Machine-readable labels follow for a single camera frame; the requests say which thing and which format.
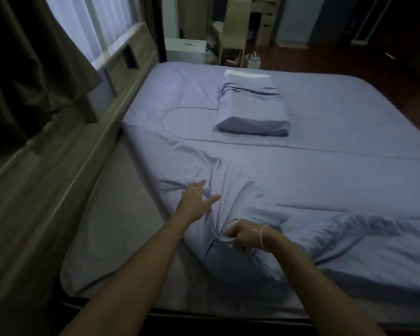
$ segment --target person's right arm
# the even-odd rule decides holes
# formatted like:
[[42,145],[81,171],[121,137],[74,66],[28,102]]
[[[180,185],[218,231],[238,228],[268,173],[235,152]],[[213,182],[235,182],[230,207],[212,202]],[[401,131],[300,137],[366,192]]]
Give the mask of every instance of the person's right arm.
[[[234,246],[241,252],[252,247],[261,249],[262,227],[240,220],[224,234],[235,238]],[[386,335],[284,234],[265,227],[261,236],[264,250],[275,256],[321,335]]]

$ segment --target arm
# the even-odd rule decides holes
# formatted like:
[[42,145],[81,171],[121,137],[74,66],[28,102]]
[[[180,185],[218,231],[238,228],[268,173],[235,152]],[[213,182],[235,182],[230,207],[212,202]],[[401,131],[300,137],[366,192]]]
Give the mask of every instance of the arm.
[[188,186],[171,219],[126,261],[61,336],[138,334],[162,289],[185,230],[221,197],[214,195],[203,201],[204,184],[201,181]]
[[275,256],[321,335],[385,335],[284,234],[266,227],[260,235],[262,227],[241,220],[224,234],[235,237],[234,246],[241,252],[252,247],[261,249],[262,236],[264,250]]

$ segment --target contour pillow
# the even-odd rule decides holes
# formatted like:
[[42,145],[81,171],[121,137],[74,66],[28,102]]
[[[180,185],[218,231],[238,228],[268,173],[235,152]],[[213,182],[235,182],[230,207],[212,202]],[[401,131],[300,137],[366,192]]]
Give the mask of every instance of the contour pillow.
[[267,74],[226,70],[219,86],[215,127],[227,131],[287,136],[285,103]]

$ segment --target bed frame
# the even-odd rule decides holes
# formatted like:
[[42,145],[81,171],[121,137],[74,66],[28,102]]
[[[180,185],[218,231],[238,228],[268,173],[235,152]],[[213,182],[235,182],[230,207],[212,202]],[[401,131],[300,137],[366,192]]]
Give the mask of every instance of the bed frame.
[[99,116],[88,97],[55,115],[23,148],[0,158],[0,311],[43,307],[120,121],[157,49],[144,24],[101,62],[113,90]]

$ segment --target white string bracelet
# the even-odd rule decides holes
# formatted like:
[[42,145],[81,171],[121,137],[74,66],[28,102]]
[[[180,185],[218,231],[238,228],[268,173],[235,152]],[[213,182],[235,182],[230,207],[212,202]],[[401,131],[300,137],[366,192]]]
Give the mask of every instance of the white string bracelet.
[[262,245],[262,250],[264,251],[264,246],[263,246],[263,236],[262,236],[262,232],[263,232],[263,229],[266,227],[267,225],[263,225],[263,227],[262,227],[262,229],[258,232],[257,230],[255,230],[254,228],[252,228],[251,230],[252,231],[255,231],[255,232],[257,232],[257,233],[259,233],[260,234],[260,244]]

